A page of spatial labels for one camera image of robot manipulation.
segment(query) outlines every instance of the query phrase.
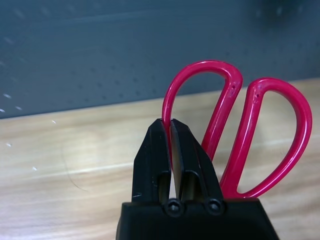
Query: wood grain surface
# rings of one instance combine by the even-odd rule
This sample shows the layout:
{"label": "wood grain surface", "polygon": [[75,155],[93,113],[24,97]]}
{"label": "wood grain surface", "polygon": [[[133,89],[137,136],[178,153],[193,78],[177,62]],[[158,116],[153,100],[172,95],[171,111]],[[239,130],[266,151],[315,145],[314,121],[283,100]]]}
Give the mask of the wood grain surface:
{"label": "wood grain surface", "polygon": [[[284,180],[260,197],[280,239],[320,239],[320,82],[293,83],[308,99],[313,131]],[[201,141],[219,92],[178,97],[173,117]],[[243,89],[213,165],[220,176],[239,125]],[[0,239],[113,240],[122,202],[131,199],[133,160],[162,100],[0,120]],[[263,99],[240,191],[265,178],[288,151],[296,128],[290,104]]]}

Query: scissors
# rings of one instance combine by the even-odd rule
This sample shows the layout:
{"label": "scissors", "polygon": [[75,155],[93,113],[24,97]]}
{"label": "scissors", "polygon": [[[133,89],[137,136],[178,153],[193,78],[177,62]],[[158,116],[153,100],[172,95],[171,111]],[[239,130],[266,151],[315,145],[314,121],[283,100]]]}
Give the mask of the scissors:
{"label": "scissors", "polygon": [[[216,73],[225,79],[224,87],[201,144],[211,161],[214,159],[229,113],[243,84],[242,74],[236,67],[217,60],[199,61],[186,66],[173,79],[165,94],[162,105],[162,122],[168,136],[170,159],[172,159],[170,125],[175,97],[188,78],[204,72]],[[292,105],[296,116],[294,139],[284,159],[266,179],[251,190],[239,193],[237,188],[240,177],[254,136],[262,100],[268,91],[284,96]],[[233,147],[219,183],[223,196],[225,198],[257,198],[274,187],[290,172],[302,156],[310,139],[311,130],[310,105],[294,86],[272,77],[262,77],[251,82],[246,91],[243,112]]]}

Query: hole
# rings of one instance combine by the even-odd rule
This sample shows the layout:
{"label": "hole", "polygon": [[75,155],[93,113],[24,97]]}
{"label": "hole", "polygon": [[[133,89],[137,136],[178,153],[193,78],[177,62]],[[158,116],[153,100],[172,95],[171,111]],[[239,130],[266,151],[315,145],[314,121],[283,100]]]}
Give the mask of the hole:
{"label": "hole", "polygon": [[25,60],[23,57],[19,57],[18,59],[24,64],[27,63],[27,60]]}
{"label": "hole", "polygon": [[235,38],[235,34],[233,33],[233,32],[231,32],[230,34],[229,34],[229,38],[232,40],[232,39],[234,39]]}
{"label": "hole", "polygon": [[270,28],[269,31],[268,31],[268,34],[269,34],[270,36],[272,36],[274,33],[275,33],[275,31]]}
{"label": "hole", "polygon": [[95,3],[93,4],[93,8],[94,8],[95,10],[98,10],[98,9],[101,8],[101,5],[100,5],[99,3],[97,3],[97,2],[95,2]]}
{"label": "hole", "polygon": [[10,44],[10,45],[13,45],[14,44],[14,41],[12,41],[9,37],[5,36],[3,38],[3,40],[7,43],[7,44]]}
{"label": "hole", "polygon": [[284,51],[284,46],[283,45],[279,46],[279,53],[282,53],[283,51]]}
{"label": "hole", "polygon": [[261,17],[261,10],[260,10],[260,9],[258,9],[257,11],[255,11],[255,17],[256,17],[257,19],[259,19],[259,18]]}
{"label": "hole", "polygon": [[22,11],[20,11],[19,9],[17,9],[17,8],[15,8],[15,9],[13,10],[13,12],[14,12],[14,14],[15,14],[18,18],[20,18],[20,19],[22,19],[22,20],[24,20],[24,19],[26,18],[26,16],[24,15],[24,13],[23,13]]}
{"label": "hole", "polygon": [[276,15],[280,17],[282,15],[282,11],[283,11],[282,6],[278,6],[278,8],[276,9]]}
{"label": "hole", "polygon": [[304,7],[302,5],[300,5],[298,7],[298,14],[301,14],[303,10],[304,10]]}
{"label": "hole", "polygon": [[[267,92],[266,95],[260,95],[260,97],[261,99],[256,98],[256,101],[261,101],[262,98],[266,98],[266,101],[263,101],[261,105],[251,148],[238,185],[239,193],[251,190],[275,170],[290,149],[296,132],[295,111],[285,97],[275,92]],[[272,110],[266,104],[268,101],[276,103],[272,104]],[[272,121],[272,124],[266,127],[264,125],[266,121]],[[275,136],[286,140],[264,144],[274,141]]]}
{"label": "hole", "polygon": [[66,6],[66,9],[68,9],[71,13],[74,13],[76,11],[75,7],[73,5]]}
{"label": "hole", "polygon": [[45,15],[46,17],[49,17],[51,15],[50,11],[48,10],[48,8],[46,8],[45,6],[41,7],[41,13],[43,15]]}

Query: red scissors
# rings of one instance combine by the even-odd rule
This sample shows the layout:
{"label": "red scissors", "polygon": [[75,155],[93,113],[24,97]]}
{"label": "red scissors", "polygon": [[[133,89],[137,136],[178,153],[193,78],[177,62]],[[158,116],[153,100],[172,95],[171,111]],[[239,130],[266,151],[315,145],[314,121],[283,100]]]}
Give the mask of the red scissors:
{"label": "red scissors", "polygon": [[[171,113],[179,88],[188,78],[203,72],[216,73],[225,78],[224,87],[201,144],[212,161],[231,108],[243,84],[243,77],[237,68],[226,62],[216,60],[195,62],[183,68],[173,79],[165,94],[162,106],[162,121],[167,136],[170,136]],[[295,136],[288,153],[279,166],[256,187],[245,193],[239,193],[237,188],[240,177],[254,136],[262,100],[267,91],[273,91],[284,96],[293,106],[296,115]],[[228,163],[220,180],[223,196],[225,198],[256,198],[270,190],[298,162],[306,149],[311,130],[311,108],[306,98],[294,86],[272,77],[263,77],[253,81],[247,88],[238,131]],[[171,157],[170,137],[168,137],[168,143]]]}

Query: gray partition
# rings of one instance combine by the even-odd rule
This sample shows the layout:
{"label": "gray partition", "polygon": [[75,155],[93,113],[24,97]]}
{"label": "gray partition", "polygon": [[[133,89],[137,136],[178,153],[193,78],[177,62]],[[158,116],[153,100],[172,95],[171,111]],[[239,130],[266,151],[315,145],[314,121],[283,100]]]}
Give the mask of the gray partition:
{"label": "gray partition", "polygon": [[[185,65],[320,76],[318,0],[0,0],[0,118],[163,97]],[[180,91],[221,89],[213,74]]]}

